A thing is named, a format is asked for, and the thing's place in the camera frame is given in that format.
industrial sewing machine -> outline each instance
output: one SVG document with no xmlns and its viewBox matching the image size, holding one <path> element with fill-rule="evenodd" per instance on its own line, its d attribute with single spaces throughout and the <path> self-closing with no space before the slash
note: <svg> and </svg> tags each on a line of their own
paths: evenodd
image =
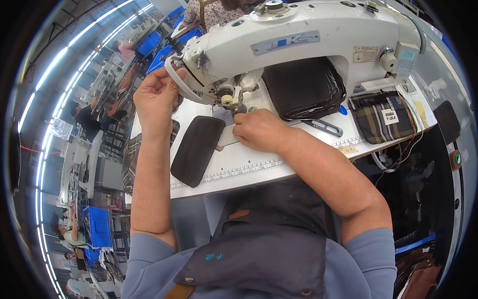
<svg viewBox="0 0 478 299">
<path fill-rule="evenodd" d="M 261 78 L 268 67 L 326 57 L 349 97 L 400 84 L 425 44 L 411 19 L 383 4 L 272 0 L 189 40 L 165 66 L 189 100 L 234 113 L 267 108 L 277 114 Z M 184 81 L 172 64 L 186 69 Z M 294 88 L 300 93 L 306 87 L 299 82 Z"/>
</svg>

